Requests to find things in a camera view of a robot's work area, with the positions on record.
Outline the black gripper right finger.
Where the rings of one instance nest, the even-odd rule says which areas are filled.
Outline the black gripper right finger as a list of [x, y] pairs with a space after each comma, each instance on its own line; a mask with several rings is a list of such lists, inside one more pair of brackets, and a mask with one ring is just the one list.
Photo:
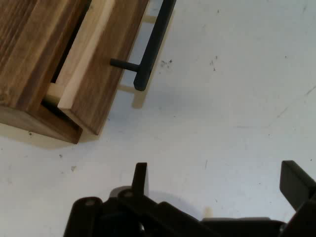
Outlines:
[[281, 163], [280, 191], [295, 210], [280, 232], [281, 237], [316, 235], [316, 182], [296, 162]]

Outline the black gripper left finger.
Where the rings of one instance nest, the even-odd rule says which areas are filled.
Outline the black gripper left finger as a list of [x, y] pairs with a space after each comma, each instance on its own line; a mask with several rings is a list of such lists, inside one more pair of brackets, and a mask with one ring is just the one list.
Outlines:
[[137, 163], [132, 185], [103, 202], [98, 197], [77, 200], [66, 237], [212, 237], [208, 227], [167, 202], [145, 195], [147, 164]]

